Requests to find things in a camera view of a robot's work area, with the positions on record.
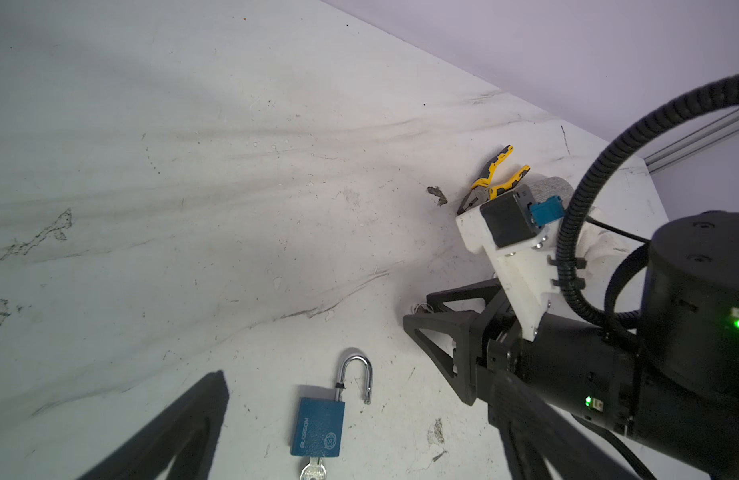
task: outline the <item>cable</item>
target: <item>cable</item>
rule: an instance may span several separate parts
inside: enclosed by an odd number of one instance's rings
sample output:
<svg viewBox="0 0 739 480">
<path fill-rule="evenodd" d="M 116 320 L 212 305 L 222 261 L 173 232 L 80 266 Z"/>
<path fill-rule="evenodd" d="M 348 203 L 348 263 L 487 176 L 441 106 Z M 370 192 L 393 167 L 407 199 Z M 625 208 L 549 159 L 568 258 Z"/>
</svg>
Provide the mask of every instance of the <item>cable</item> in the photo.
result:
<svg viewBox="0 0 739 480">
<path fill-rule="evenodd" d="M 617 450 L 623 458 L 625 458 L 625 461 L 628 462 L 628 465 L 633 468 L 633 471 L 636 473 L 636 475 L 639 475 L 642 480 L 657 480 L 654 475 L 652 475 L 652 472 L 650 471 L 647 466 L 643 464 L 643 462 L 634 454 L 630 448 L 628 448 L 618 437 L 614 436 L 614 433 L 610 432 L 604 427 L 599 427 L 598 425 L 588 422 L 582 418 L 572 416 L 575 420 L 577 420 L 577 423 L 582 425 L 583 427 L 591 430 L 596 435 L 602 437 L 604 440 L 607 441 L 611 446 L 614 447 L 615 450 Z"/>
<path fill-rule="evenodd" d="M 646 244 L 646 243 L 649 242 L 649 240 L 647 240 L 643 236 L 629 234 L 625 230 L 620 230 L 619 228 L 616 228 L 615 226 L 607 225 L 604 222 L 600 222 L 599 220 L 596 220 L 595 218 L 592 218 L 590 216 L 586 216 L 585 217 L 585 221 L 588 222 L 591 225 L 600 226 L 601 228 L 603 228 L 605 230 L 609 230 L 610 232 L 613 232 L 614 234 L 625 236 L 626 238 L 630 238 L 631 240 L 635 240 L 635 241 L 641 242 L 643 244 Z"/>
<path fill-rule="evenodd" d="M 577 284 L 575 250 L 585 217 L 612 174 L 636 150 L 663 132 L 711 111 L 739 105 L 739 74 L 696 88 L 675 98 L 631 125 L 602 151 L 577 185 L 567 207 L 556 244 L 559 287 L 570 308 L 583 320 L 605 324 L 604 312 L 591 305 Z M 633 328 L 638 312 L 617 313 L 625 328 Z"/>
<path fill-rule="evenodd" d="M 650 245 L 647 242 L 626 256 L 625 260 L 614 270 L 610 282 L 607 284 L 607 292 L 605 293 L 605 330 L 614 331 L 617 337 L 625 343 L 626 347 L 633 352 L 638 349 L 638 340 L 615 317 L 614 304 L 617 302 L 617 297 L 620 296 L 620 292 L 623 291 L 625 285 L 647 266 L 650 259 L 649 249 Z"/>
</svg>

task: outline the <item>padlock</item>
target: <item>padlock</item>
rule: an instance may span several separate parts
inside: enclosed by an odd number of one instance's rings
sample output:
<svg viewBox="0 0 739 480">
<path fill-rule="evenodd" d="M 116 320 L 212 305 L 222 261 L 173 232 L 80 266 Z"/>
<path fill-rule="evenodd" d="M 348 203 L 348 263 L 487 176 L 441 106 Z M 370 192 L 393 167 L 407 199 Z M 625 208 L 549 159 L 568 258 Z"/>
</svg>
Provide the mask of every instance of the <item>padlock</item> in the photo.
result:
<svg viewBox="0 0 739 480">
<path fill-rule="evenodd" d="M 351 355 L 342 363 L 335 384 L 335 399 L 300 398 L 297 412 L 295 438 L 292 439 L 291 453 L 299 457 L 336 457 L 340 455 L 342 420 L 345 416 L 345 403 L 342 390 L 345 389 L 345 369 L 353 360 L 361 360 L 366 369 L 366 393 L 364 403 L 372 401 L 372 364 L 364 355 Z"/>
</svg>

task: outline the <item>black cylindrical motor housing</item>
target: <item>black cylindrical motor housing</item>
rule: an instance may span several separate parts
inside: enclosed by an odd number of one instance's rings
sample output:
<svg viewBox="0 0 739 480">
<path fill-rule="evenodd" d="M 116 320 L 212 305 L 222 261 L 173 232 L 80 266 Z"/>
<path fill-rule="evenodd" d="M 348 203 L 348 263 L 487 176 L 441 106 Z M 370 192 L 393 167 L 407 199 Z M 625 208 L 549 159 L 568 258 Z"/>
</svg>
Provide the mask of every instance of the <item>black cylindrical motor housing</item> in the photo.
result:
<svg viewBox="0 0 739 480">
<path fill-rule="evenodd" d="M 638 328 L 646 357 L 691 392 L 739 402 L 739 213 L 665 224 L 649 257 Z"/>
<path fill-rule="evenodd" d="M 739 406 L 698 396 L 640 362 L 628 437 L 710 473 L 739 479 Z"/>
<path fill-rule="evenodd" d="M 604 341 L 603 330 L 546 313 L 522 343 L 516 374 L 572 415 L 727 480 L 739 478 L 739 405 L 699 396 L 643 357 Z M 601 411 L 587 397 L 603 402 Z"/>
<path fill-rule="evenodd" d="M 516 374 L 551 405 L 623 435 L 635 355 L 606 343 L 603 334 L 590 323 L 546 313 L 535 340 L 522 344 Z M 596 400 L 603 408 L 595 408 Z"/>
</svg>

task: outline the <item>key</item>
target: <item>key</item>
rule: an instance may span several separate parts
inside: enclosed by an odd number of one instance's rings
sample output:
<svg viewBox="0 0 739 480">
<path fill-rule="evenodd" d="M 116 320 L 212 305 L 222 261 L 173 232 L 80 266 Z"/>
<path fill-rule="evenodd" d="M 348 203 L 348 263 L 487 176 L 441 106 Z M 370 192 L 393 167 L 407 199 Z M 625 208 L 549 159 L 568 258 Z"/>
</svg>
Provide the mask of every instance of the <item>key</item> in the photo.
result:
<svg viewBox="0 0 739 480">
<path fill-rule="evenodd" d="M 321 458 L 311 457 L 311 462 L 300 474 L 300 480 L 326 480 L 326 467 L 321 463 Z"/>
</svg>

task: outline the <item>yellow pliers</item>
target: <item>yellow pliers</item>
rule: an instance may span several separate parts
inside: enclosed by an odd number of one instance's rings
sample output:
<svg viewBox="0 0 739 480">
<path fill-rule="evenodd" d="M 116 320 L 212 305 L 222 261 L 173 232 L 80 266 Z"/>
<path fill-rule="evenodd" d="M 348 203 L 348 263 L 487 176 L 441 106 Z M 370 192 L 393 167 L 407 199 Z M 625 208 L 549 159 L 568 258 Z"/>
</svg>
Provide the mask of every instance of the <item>yellow pliers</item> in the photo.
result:
<svg viewBox="0 0 739 480">
<path fill-rule="evenodd" d="M 520 168 L 515 174 L 511 175 L 511 178 L 509 178 L 509 180 L 504 184 L 495 185 L 494 187 L 489 186 L 489 184 L 492 183 L 492 177 L 495 176 L 495 169 L 511 153 L 513 153 L 513 147 L 509 145 L 500 150 L 500 153 L 498 153 L 495 158 L 487 162 L 484 169 L 479 174 L 479 178 L 471 186 L 471 191 L 469 191 L 468 195 L 466 195 L 462 203 L 460 203 L 458 215 L 474 206 L 479 206 L 488 200 L 493 200 L 499 194 L 503 194 L 515 187 L 519 180 L 524 178 L 529 171 L 529 165 L 525 165 Z"/>
</svg>

